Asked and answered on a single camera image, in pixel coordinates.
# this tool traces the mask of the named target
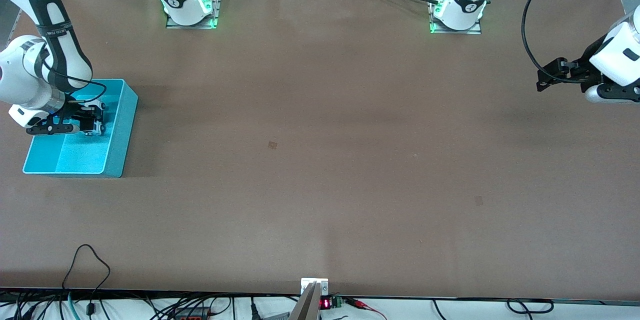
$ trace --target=white surface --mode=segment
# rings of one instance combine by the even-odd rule
[[[293,310],[295,302],[287,298],[256,298],[256,308],[262,318],[287,313]],[[434,304],[430,300],[394,300],[394,299],[363,299],[374,309],[386,315],[388,320],[440,320],[435,312]],[[157,308],[171,304],[167,300],[154,300]],[[214,303],[214,312],[222,311],[227,306],[228,300],[221,298]],[[93,320],[106,320],[98,302],[96,314]],[[249,298],[236,298],[235,319],[251,320],[251,307]],[[109,312],[111,320],[147,320],[154,312],[141,300],[105,300],[105,308]],[[525,315],[512,313],[507,309],[505,302],[464,302],[455,300],[439,300],[438,306],[447,320],[527,320]],[[528,304],[532,311],[541,310],[545,306],[541,304]],[[76,311],[82,320],[85,315],[87,301],[76,304]],[[67,302],[63,302],[64,318],[72,320]],[[14,306],[0,308],[0,319],[11,318],[15,311]],[[370,311],[362,311],[350,306],[338,309],[321,311],[323,320],[333,320],[342,316],[349,316],[347,320],[383,320],[382,317]],[[640,307],[601,306],[601,305],[574,305],[556,304],[555,309],[544,315],[534,315],[534,320],[637,320],[640,318]],[[46,312],[44,320],[59,320],[57,303],[52,304]],[[233,320],[233,311],[228,311],[210,317],[209,320]]]

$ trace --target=tabletop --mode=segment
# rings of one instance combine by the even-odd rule
[[[124,175],[23,175],[0,105],[0,285],[60,286],[90,243],[106,288],[640,300],[640,110],[538,93],[526,0],[492,0],[481,35],[430,34],[414,0],[222,0],[211,30],[63,1],[94,77],[139,95]],[[623,10],[529,13],[547,63]],[[80,258],[68,286],[92,288]]]

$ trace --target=white bracket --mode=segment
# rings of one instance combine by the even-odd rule
[[[322,285],[322,295],[329,295],[329,279],[322,278],[302,278],[300,280],[300,294],[305,292],[307,286],[311,283],[318,282]]]

